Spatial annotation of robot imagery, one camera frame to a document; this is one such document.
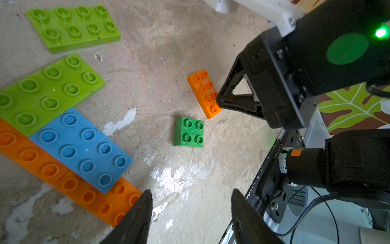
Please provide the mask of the blue lego plate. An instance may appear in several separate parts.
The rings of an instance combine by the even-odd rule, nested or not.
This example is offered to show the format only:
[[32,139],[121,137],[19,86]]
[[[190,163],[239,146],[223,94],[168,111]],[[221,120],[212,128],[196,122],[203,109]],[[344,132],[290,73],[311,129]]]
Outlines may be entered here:
[[75,108],[68,109],[30,140],[104,194],[133,162]]

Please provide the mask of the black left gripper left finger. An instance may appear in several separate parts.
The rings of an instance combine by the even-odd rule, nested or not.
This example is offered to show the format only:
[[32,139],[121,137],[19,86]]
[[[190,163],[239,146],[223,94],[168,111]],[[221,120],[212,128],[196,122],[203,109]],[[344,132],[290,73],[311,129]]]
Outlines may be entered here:
[[146,244],[152,211],[152,193],[146,190],[101,244]]

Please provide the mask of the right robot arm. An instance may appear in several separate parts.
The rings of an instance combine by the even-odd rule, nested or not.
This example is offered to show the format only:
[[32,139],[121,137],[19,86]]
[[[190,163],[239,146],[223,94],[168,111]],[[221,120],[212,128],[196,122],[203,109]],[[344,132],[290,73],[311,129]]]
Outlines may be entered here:
[[[325,1],[306,12],[290,1],[238,1],[274,26],[240,52],[216,101],[223,109],[271,128],[309,125],[321,95],[365,83],[388,98],[389,1]],[[325,188],[330,198],[362,207],[390,207],[390,131],[342,132],[324,149],[289,149],[282,174],[298,185]]]

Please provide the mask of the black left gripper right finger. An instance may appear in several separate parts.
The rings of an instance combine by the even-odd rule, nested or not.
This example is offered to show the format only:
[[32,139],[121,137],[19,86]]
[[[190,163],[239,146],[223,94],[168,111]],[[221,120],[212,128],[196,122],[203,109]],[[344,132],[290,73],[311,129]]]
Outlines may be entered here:
[[282,244],[247,199],[234,189],[231,196],[233,231],[238,244]]

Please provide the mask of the long orange lego plate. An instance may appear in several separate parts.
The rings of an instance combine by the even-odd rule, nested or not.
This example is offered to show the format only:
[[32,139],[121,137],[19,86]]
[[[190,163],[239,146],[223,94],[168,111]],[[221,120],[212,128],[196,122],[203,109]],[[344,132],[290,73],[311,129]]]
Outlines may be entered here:
[[115,227],[142,193],[124,178],[104,194],[1,120],[1,153]]

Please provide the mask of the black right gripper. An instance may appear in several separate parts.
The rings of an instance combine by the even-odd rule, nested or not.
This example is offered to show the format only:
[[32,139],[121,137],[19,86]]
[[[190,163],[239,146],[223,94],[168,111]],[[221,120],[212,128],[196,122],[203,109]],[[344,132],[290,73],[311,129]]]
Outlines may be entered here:
[[[246,79],[250,94],[233,94]],[[309,125],[322,94],[364,82],[388,98],[389,1],[325,1],[282,37],[273,27],[238,55],[219,91],[222,109],[266,120],[271,128]]]

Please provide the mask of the lime green lego plate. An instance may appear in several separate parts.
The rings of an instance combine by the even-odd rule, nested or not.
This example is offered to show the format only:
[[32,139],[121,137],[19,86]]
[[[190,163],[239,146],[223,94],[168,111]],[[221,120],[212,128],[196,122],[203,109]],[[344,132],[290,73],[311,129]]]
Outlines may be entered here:
[[26,15],[51,54],[121,40],[121,33],[102,5],[35,8]]
[[82,57],[73,53],[1,89],[1,119],[30,137],[105,84]]

